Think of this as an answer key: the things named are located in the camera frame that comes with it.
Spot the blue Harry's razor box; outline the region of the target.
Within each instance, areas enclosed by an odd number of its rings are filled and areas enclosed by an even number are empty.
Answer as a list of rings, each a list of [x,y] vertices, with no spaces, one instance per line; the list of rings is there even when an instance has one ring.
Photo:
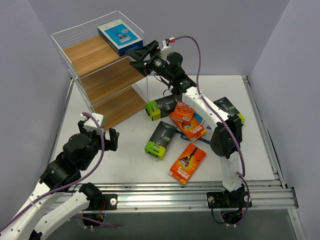
[[[121,57],[128,50],[141,48],[143,38],[121,19],[97,27],[99,35]]]
[[[176,132],[180,138],[186,141],[195,142],[201,141],[210,144],[208,137],[212,135],[210,127],[205,123],[205,120],[198,114],[194,113],[189,124],[174,121],[177,126]]]

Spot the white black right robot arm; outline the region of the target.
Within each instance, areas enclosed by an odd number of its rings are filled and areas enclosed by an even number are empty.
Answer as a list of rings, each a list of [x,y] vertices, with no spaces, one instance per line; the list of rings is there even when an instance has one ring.
[[[222,200],[232,207],[240,201],[237,190],[242,187],[242,178],[246,174],[241,151],[241,119],[224,112],[200,90],[199,81],[192,80],[183,70],[180,53],[169,52],[163,56],[174,41],[173,38],[166,39],[165,46],[160,48],[158,41],[154,40],[140,48],[129,49],[126,54],[132,59],[130,65],[142,75],[156,73],[167,80],[171,93],[181,96],[182,102],[194,109],[211,127],[210,147],[220,157],[222,186],[226,190],[222,193]]]

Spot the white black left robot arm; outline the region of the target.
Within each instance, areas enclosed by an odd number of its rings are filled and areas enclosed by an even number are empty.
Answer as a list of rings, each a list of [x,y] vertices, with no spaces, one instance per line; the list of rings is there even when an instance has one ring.
[[[79,133],[72,135],[62,152],[41,175],[35,189],[17,214],[0,231],[2,240],[44,240],[64,222],[83,210],[101,209],[102,192],[91,182],[83,183],[67,201],[50,211],[55,201],[71,186],[84,180],[94,157],[105,151],[116,151],[119,133],[109,129],[109,139],[99,125],[89,127],[78,122]]]

